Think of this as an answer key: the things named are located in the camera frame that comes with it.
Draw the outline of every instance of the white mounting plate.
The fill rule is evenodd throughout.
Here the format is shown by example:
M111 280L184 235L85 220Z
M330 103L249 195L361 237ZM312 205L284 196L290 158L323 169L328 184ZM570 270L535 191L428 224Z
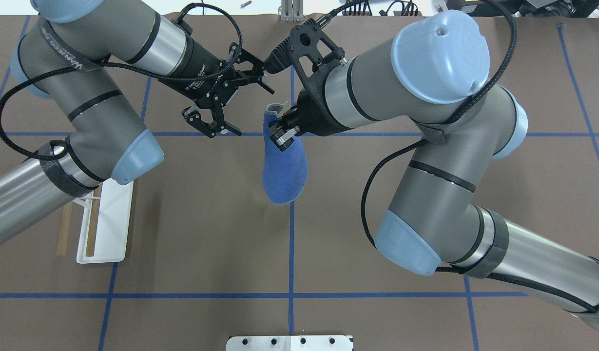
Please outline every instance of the white mounting plate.
M231 337L226 351L353 351L353 337L350 335L292 335Z
M133 183L121 186L111 178L102 184L98 214L98 230L94 256L87 257L87 235L91 216L91 200L83 211L76 262L80 264L120 262L126 255L130 205L133 198Z

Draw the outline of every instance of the wooden stick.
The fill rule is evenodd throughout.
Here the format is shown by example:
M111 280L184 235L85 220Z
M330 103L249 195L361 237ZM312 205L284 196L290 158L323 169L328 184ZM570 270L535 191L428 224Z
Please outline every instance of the wooden stick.
M63 206L61 215L61 227L59 227L59 242L57 243L57 256L65 256L67 251L67 239L70 234L70 219L72 218L72 202Z
M98 189L94 190L94 197L100 197L102 194L102 184L98 186ZM100 200L94 198L92 200L92 213L89 217L89 231L87 233L87 249L85 250L85 256L94 257L96 250L96 233L98 232L98 216L100 213Z

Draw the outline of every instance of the light blue cap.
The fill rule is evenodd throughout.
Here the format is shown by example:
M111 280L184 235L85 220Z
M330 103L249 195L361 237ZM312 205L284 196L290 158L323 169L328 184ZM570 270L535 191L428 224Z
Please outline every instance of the light blue cap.
M14 50L14 54L11 56L11 61L9 62L9 71L11 72L11 75L16 78L18 83L24 83L28 80L28 77L20 65L20 56L18 55L19 47L20 44L18 43L18 46L16 46L16 49ZM39 98L52 98L48 93L39 89L34 84L28 86L27 89Z
M514 127L514 132L511 134L509 142L507 142L498 153L495 153L492 156L493 160L504 158L518 148L527 136L527 129L529 129L529 118L527 118L527 113L524 111L524 108L518 104L516 98L509 90L504 87L502 87L502 89L507 91L512 102L514 102L514 107L516 108L516 126Z
M68 23L85 17L104 0L30 0L31 6L46 20Z
M432 104L451 104L476 93L490 69L479 26L457 10L404 27L392 42L390 58L402 85Z
M111 173L111 178L120 185L125 186L158 166L164 158L165 154L161 150L161 146L159 146L150 129L146 129L135 138L135 141L119 158Z
M391 210L386 210L375 247L395 264L416 274L431 275L442 263L431 246Z

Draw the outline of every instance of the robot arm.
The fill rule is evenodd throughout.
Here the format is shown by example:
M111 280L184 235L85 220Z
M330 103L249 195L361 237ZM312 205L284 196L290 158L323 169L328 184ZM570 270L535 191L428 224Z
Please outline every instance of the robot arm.
M295 106L270 124L271 140L279 149L290 145L293 134L328 136L409 116L428 141L415 150L375 247L414 273L451 271L513 284L599 331L599 260L471 203L489 162L516 149L527 129L524 109L500 86L489 89L457 122L449 121L488 75L488 47L475 22L458 11L445 11L407 26L350 63L327 38L333 58L313 60L309 78L299 58L313 50L315 39L327 37L311 31L320 28L296 26L288 41L295 48L287 48L287 61L295 65L304 91ZM309 40L301 41L302 34ZM297 53L302 43L306 49ZM280 52L265 63L284 62L277 57ZM442 262L452 268L438 267Z
M108 56L155 75L193 100L183 117L208 137L227 131L241 134L223 116L239 86L256 83L273 93L262 81L262 62L241 49L240 31L228 61L191 38L192 29L182 20L186 12L196 6L217 9L214 6L192 4L174 23L141 0L31 3L41 16L21 39L11 60L12 74L25 82L70 67L70 72L29 89L52 98L76 131L65 142L50 142L39 150L44 156L66 151L63 157L35 155L0 178L0 244L104 180L128 184L162 162L161 147L103 68L119 66L106 62ZM234 62L250 62L252 69L237 71ZM210 109L212 122L203 122L199 109Z

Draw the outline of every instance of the blue slipper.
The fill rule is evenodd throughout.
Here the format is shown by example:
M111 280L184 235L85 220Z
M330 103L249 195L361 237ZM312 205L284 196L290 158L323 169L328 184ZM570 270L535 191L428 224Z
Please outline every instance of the blue slipper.
M262 186L274 204L288 204L295 200L308 180L306 151L299 137L285 151L277 149L269 138L269 123L277 119L284 109L282 104L269 104L265 109L262 132L264 133L264 165Z

